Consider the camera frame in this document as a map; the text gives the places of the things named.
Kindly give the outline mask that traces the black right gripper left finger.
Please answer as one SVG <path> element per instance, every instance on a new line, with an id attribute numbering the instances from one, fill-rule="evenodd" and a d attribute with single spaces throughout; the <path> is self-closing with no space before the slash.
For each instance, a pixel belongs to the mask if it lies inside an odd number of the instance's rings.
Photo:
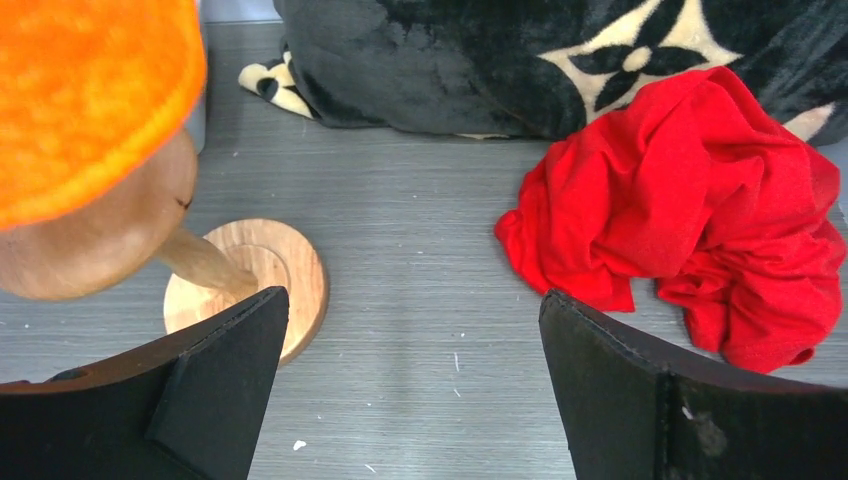
<path id="1" fill-rule="evenodd" d="M 244 479 L 277 373 L 286 289 L 39 383 L 1 387 L 5 479 Z"/>

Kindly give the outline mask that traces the orange bucket hat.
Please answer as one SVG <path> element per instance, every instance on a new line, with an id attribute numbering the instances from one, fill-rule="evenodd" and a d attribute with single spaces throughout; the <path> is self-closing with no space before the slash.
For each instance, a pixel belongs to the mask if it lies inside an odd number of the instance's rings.
<path id="1" fill-rule="evenodd" d="M 1 225 L 124 180 L 189 118 L 207 63 L 192 1 L 1 5 Z"/>

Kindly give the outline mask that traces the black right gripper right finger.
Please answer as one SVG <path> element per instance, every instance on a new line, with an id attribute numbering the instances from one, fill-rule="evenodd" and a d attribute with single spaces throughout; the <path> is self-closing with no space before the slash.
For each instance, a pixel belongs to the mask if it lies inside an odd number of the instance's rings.
<path id="1" fill-rule="evenodd" d="M 843 479 L 847 392 L 722 363 L 558 291 L 539 328 L 580 479 Z"/>

